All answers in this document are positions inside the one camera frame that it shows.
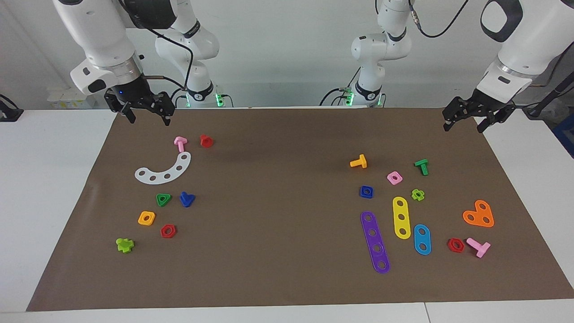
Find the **orange heart-shaped plate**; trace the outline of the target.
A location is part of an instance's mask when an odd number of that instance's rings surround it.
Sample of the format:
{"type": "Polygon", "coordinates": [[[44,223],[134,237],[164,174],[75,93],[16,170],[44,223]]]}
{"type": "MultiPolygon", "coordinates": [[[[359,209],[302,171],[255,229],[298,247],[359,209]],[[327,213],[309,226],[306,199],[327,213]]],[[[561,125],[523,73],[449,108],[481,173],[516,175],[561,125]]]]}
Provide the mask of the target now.
{"type": "Polygon", "coordinates": [[[462,214],[463,220],[469,225],[478,227],[494,227],[495,221],[490,205],[484,200],[475,201],[475,210],[466,210],[462,214]]]}

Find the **white box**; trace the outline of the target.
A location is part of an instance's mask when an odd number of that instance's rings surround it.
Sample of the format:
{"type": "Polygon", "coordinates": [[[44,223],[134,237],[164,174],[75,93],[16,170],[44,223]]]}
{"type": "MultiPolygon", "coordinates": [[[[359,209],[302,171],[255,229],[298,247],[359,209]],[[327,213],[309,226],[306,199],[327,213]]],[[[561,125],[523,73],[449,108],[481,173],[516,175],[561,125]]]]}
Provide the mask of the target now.
{"type": "Polygon", "coordinates": [[[54,109],[95,109],[94,96],[87,96],[77,88],[47,87],[47,101],[54,109]]]}

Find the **yellow three-hole strip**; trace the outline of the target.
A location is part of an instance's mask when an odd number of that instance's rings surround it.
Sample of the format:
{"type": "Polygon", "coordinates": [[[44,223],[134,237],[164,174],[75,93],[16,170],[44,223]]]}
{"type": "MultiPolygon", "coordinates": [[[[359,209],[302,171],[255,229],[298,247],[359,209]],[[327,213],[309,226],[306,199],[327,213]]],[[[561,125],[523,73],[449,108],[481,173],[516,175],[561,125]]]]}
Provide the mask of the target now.
{"type": "Polygon", "coordinates": [[[407,200],[396,196],[393,199],[393,225],[396,237],[407,240],[411,237],[411,225],[407,200]]]}

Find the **brown table mat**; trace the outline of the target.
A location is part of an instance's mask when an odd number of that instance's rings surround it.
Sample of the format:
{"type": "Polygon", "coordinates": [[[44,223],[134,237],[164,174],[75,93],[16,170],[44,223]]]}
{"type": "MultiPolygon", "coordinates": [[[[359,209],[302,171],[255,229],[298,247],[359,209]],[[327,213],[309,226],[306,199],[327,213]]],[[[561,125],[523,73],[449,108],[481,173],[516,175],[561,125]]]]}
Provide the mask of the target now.
{"type": "Polygon", "coordinates": [[[564,272],[476,123],[443,131],[439,109],[180,110],[170,126],[148,112],[117,116],[27,307],[289,306],[574,298],[564,272]],[[214,140],[200,145],[200,135],[214,140]],[[141,167],[174,165],[147,185],[141,167]],[[365,155],[368,167],[350,167],[365,155]],[[428,159],[428,176],[414,162],[428,159]],[[387,175],[403,181],[392,185],[387,175]],[[359,195],[374,189],[372,199],[359,195]],[[414,189],[425,200],[411,197],[414,189]],[[181,192],[196,196],[190,207],[181,192]],[[165,207],[156,194],[172,195],[165,207]],[[408,203],[411,237],[396,237],[393,199],[408,203]],[[462,214],[486,201],[494,227],[462,214]],[[156,214],[139,225],[142,211],[156,214]],[[390,270],[372,266],[361,213],[375,214],[390,270]],[[178,232],[161,237],[167,223],[178,232]],[[432,236],[414,249],[415,225],[432,236]],[[481,258],[466,243],[488,242],[481,258]],[[130,253],[116,239],[135,242],[130,253]],[[465,251],[449,250],[458,238],[465,251]]]}

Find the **black stand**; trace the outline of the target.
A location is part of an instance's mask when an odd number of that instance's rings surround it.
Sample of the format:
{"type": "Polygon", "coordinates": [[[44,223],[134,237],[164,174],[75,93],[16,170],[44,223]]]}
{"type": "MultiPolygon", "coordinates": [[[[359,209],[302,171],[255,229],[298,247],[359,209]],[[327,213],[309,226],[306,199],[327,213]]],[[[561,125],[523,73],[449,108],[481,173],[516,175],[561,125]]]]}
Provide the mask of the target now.
{"type": "Polygon", "coordinates": [[[530,119],[535,119],[540,116],[543,109],[547,107],[556,98],[568,94],[574,89],[574,71],[572,71],[560,84],[558,84],[549,94],[547,94],[541,101],[533,104],[528,104],[522,107],[523,112],[530,119]]]}

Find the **black clamp device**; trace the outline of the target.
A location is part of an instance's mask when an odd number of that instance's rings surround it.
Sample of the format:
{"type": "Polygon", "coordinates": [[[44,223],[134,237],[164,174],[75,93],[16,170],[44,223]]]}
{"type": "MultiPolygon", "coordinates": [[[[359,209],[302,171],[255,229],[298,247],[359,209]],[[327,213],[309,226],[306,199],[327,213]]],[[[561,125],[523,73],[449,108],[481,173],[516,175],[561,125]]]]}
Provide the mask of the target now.
{"type": "Polygon", "coordinates": [[[0,94],[0,122],[16,122],[23,112],[10,98],[0,94]]]}

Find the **blue two-hole strip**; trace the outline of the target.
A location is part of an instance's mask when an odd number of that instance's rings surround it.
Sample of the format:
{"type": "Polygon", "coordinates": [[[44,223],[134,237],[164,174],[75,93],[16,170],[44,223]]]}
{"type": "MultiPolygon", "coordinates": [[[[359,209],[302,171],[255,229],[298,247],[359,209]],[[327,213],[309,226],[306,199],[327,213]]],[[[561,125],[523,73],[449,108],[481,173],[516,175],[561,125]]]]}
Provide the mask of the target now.
{"type": "Polygon", "coordinates": [[[413,229],[414,233],[414,249],[423,256],[428,256],[432,252],[432,236],[429,228],[418,223],[413,229]]]}

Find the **purple four-hole strip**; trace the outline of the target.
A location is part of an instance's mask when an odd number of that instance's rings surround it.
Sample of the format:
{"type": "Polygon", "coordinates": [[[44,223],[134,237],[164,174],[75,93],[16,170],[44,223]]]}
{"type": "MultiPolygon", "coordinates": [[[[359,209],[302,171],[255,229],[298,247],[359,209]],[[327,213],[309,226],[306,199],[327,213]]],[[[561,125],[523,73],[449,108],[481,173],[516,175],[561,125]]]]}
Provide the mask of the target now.
{"type": "Polygon", "coordinates": [[[371,211],[363,211],[360,219],[373,269],[379,274],[386,274],[390,270],[390,261],[377,218],[371,211]]]}

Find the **white curved perforated strip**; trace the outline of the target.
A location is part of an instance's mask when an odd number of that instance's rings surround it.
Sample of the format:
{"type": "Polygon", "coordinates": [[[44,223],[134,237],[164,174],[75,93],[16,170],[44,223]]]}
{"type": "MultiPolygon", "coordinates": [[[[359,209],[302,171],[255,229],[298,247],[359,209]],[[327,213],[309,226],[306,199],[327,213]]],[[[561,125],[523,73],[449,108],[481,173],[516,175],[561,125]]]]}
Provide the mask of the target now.
{"type": "Polygon", "coordinates": [[[141,167],[135,170],[135,178],[139,182],[147,185],[162,185],[179,178],[189,167],[192,161],[192,154],[184,151],[179,153],[174,165],[165,171],[156,172],[149,168],[141,167]]]}

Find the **blue crate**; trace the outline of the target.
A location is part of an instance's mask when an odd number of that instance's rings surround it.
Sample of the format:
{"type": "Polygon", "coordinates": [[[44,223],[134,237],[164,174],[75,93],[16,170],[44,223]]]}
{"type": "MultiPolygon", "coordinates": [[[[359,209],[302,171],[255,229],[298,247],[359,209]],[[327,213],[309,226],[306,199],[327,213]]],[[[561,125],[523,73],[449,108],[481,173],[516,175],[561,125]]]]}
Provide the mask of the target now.
{"type": "Polygon", "coordinates": [[[552,133],[574,159],[574,113],[555,126],[552,133]]]}

